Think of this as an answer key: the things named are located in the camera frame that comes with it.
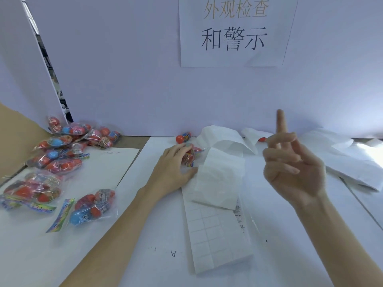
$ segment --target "forearm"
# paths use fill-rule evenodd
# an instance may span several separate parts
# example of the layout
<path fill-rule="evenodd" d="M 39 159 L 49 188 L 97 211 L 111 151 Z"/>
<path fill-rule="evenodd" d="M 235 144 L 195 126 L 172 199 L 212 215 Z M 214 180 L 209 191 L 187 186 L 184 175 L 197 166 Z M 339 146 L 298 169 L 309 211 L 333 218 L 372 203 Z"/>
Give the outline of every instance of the forearm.
<path fill-rule="evenodd" d="M 383 286 L 383 273 L 328 198 L 296 210 L 335 287 Z"/>
<path fill-rule="evenodd" d="M 118 286 L 141 230 L 158 199 L 141 188 L 130 206 L 84 257 L 61 287 Z"/>

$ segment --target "right hand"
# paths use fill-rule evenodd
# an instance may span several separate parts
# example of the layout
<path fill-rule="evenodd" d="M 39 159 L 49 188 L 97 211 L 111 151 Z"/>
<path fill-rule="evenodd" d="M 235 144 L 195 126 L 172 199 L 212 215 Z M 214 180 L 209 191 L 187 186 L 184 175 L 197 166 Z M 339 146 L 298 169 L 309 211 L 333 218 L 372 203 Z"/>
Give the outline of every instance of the right hand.
<path fill-rule="evenodd" d="M 305 208 L 327 197 L 326 169 L 317 156 L 287 132 L 285 113 L 277 112 L 276 134 L 267 139 L 263 151 L 264 176 L 295 209 Z"/>

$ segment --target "left hand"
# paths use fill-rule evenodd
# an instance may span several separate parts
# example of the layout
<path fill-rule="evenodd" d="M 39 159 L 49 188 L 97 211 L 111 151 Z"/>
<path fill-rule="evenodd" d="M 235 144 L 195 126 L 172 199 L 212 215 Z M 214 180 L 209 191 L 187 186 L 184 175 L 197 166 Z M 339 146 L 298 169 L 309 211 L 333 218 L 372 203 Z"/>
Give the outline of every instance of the left hand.
<path fill-rule="evenodd" d="M 180 171 L 182 157 L 192 148 L 182 143 L 165 149 L 146 183 L 146 190 L 152 191 L 160 199 L 185 185 L 198 171 L 198 168 L 192 168 L 186 173 Z"/>

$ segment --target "hand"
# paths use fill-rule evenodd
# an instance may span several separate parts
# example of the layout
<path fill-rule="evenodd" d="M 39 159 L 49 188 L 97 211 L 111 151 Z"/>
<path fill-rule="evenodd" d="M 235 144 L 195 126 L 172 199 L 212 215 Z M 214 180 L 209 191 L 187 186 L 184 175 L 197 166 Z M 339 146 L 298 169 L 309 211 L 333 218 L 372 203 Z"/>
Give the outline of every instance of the hand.
<path fill-rule="evenodd" d="M 324 163 L 298 141 L 295 133 L 287 133 L 282 110 L 277 112 L 276 134 L 267 144 L 264 176 L 295 209 L 327 197 Z"/>
<path fill-rule="evenodd" d="M 165 149 L 145 188 L 153 191 L 160 199 L 185 185 L 198 171 L 198 168 L 192 168 L 186 173 L 180 171 L 182 157 L 192 148 L 193 145 L 185 147 L 185 143 L 182 143 Z"/>

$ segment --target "white backdrop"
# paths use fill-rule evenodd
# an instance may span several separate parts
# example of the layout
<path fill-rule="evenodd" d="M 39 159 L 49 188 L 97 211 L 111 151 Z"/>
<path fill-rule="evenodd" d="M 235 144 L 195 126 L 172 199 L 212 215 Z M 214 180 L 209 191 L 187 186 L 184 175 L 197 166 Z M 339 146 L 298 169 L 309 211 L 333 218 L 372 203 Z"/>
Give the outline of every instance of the white backdrop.
<path fill-rule="evenodd" d="M 65 121 L 20 0 L 0 0 L 0 102 L 45 130 L 49 115 Z"/>
<path fill-rule="evenodd" d="M 285 61 L 181 68 L 178 0 L 27 0 L 75 120 L 125 135 L 210 124 L 383 137 L 383 0 L 299 0 Z"/>

